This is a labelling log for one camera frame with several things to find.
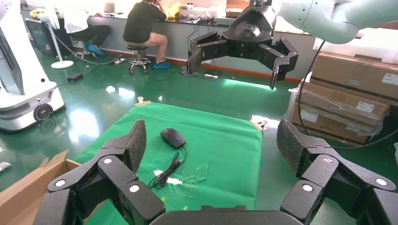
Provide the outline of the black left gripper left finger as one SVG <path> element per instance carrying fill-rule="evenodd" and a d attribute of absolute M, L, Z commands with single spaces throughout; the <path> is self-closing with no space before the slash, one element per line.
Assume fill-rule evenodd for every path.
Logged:
<path fill-rule="evenodd" d="M 91 160 L 52 180 L 34 224 L 81 225 L 106 200 L 130 225 L 164 214 L 163 201 L 137 174 L 146 138 L 145 122 L 137 120 L 128 134 L 107 140 Z"/>

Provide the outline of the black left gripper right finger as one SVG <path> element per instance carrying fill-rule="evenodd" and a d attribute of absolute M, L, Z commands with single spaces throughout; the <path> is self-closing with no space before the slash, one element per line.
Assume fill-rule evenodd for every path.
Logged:
<path fill-rule="evenodd" d="M 288 119 L 280 121 L 276 142 L 298 178 L 281 211 L 308 225 L 328 198 L 358 225 L 397 224 L 398 194 L 391 180 L 344 159 L 325 140 L 301 133 Z"/>

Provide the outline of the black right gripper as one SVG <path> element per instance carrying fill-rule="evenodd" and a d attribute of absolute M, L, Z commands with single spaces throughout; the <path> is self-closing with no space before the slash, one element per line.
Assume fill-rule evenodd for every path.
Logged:
<path fill-rule="evenodd" d="M 286 39 L 272 44 L 277 15 L 270 5 L 248 6 L 222 33 L 217 31 L 199 36 L 190 42 L 186 63 L 188 76 L 193 75 L 203 61 L 224 56 L 256 59 L 272 70 L 270 88 L 283 81 L 295 69 L 299 53 Z"/>

